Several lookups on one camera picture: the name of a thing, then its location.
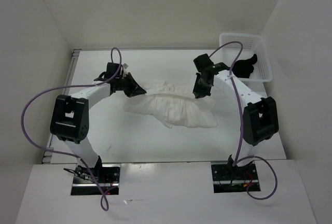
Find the white skirt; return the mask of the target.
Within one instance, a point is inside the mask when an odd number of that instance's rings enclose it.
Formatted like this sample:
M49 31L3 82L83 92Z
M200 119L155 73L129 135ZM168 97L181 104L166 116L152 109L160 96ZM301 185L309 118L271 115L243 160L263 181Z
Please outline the white skirt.
M212 113L213 99L197 99L186 87L175 86L164 80L140 86L146 91L143 95L128 98L124 111L140 115L152 115L164 126L187 128L215 128L218 122Z

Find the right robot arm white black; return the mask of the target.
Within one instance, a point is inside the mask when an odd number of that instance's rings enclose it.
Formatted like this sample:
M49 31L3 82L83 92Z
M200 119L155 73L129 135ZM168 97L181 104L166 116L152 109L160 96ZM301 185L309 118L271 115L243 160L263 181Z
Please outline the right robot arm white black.
M197 65L193 88L195 98L211 95L213 87L235 100L240 114L240 140L233 163L227 166L228 175L238 179L245 173L245 166L255 157L255 147L279 131L276 101L252 91L239 80L224 63Z

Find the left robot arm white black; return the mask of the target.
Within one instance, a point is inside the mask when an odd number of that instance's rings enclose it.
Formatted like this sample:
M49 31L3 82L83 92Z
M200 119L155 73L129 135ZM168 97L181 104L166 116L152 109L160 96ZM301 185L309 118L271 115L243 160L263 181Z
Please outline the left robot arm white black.
M95 80L95 85L72 95L60 94L56 98L50 131L66 143L77 159L79 176L85 175L91 182L103 177L102 160L93 150L88 139L89 110L101 100L122 91L127 97L146 94L130 73L118 73L112 77L103 72Z

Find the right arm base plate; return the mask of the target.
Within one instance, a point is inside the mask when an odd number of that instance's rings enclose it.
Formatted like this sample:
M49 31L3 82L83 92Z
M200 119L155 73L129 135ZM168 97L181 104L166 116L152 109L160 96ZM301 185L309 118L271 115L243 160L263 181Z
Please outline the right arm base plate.
M212 163L211 171L214 193L245 192L248 187L249 192L261 191L254 163L236 172L227 162Z

